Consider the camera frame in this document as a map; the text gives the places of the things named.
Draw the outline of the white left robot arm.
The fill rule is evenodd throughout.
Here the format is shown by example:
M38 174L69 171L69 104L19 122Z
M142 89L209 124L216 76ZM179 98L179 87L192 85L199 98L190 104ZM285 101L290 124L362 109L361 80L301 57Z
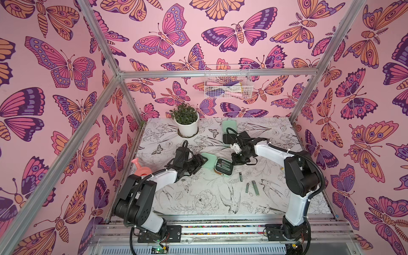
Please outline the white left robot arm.
M125 180L112 205L112 215L123 220L126 227L137 228L162 238L166 234L165 220L153 212L153 201L157 190L196 174L208 158L194 154L185 140L178 147L175 157L162 169L146 176L132 174Z

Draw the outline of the green nail clipper long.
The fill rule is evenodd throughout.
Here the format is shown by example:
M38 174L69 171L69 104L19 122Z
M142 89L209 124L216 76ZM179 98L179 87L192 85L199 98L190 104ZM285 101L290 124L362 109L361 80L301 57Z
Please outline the green nail clipper long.
M254 192L255 192L256 196L260 196L256 181L252 181L251 183L252 183L252 186L253 186L253 189L254 189Z

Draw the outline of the pink plastic toy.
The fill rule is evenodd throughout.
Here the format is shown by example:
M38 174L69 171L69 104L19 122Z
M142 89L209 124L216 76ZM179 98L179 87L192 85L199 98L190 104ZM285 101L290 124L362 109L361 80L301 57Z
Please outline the pink plastic toy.
M134 175L140 176L140 177L146 177L146 176L151 175L153 173L152 170L149 167L141 166L141 164L139 163L139 158L135 158L131 162L134 165L134 167L136 168L136 170L134 172Z

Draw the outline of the green case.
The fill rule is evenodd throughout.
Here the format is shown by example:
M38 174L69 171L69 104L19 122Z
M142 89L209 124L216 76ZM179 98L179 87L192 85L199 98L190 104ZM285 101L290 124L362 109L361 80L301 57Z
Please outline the green case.
M202 166L204 170L213 171L225 176L231 176L233 174L234 165L231 161L209 153L201 153L201 156L207 159Z
M223 143L226 145L234 144L237 139L237 122L224 120L222 122Z

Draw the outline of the potted green plant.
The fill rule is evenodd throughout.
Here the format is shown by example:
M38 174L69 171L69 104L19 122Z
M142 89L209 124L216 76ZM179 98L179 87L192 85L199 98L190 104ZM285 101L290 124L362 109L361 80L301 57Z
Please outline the potted green plant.
M183 103L170 110L170 116L177 124L180 136L191 138L198 133L200 116L194 107Z

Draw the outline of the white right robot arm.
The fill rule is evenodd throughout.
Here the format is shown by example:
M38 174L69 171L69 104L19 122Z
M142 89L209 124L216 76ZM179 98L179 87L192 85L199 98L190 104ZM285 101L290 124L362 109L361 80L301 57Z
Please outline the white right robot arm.
M273 145L267 138L251 138L246 132L226 129L227 141L234 150L233 165L249 165L252 158L263 157L284 168L286 185L290 191L288 210L280 227L267 226L275 240L297 241L311 237L307 219L313 197L324 190L324 176L319 166L303 150L294 152Z

